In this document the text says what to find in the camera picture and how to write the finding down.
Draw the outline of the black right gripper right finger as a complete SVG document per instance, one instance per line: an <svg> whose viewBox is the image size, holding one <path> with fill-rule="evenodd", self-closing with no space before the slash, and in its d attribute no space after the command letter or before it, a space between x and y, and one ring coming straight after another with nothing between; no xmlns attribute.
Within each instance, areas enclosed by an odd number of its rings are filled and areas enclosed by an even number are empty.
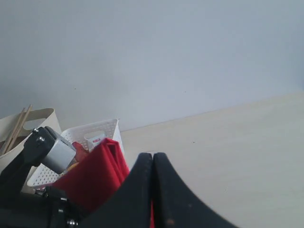
<svg viewBox="0 0 304 228"><path fill-rule="evenodd" d="M156 228L236 227L192 192L162 152L153 156L152 204Z"/></svg>

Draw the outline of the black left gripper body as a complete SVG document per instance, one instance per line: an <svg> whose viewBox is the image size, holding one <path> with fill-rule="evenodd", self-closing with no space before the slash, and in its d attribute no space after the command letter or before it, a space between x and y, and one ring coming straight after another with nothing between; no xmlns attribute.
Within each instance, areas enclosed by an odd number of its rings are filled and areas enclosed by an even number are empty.
<svg viewBox="0 0 304 228"><path fill-rule="evenodd" d="M85 212L65 192L52 186L41 194L21 191L32 166L42 155L20 153L0 175L0 226L2 228L75 228Z"/></svg>

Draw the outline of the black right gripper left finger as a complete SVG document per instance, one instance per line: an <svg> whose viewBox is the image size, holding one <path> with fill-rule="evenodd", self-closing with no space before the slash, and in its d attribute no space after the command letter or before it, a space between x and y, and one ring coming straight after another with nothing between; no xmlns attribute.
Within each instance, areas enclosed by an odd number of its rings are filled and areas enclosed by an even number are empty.
<svg viewBox="0 0 304 228"><path fill-rule="evenodd" d="M151 222L152 155L140 153L116 193L79 228L148 228Z"/></svg>

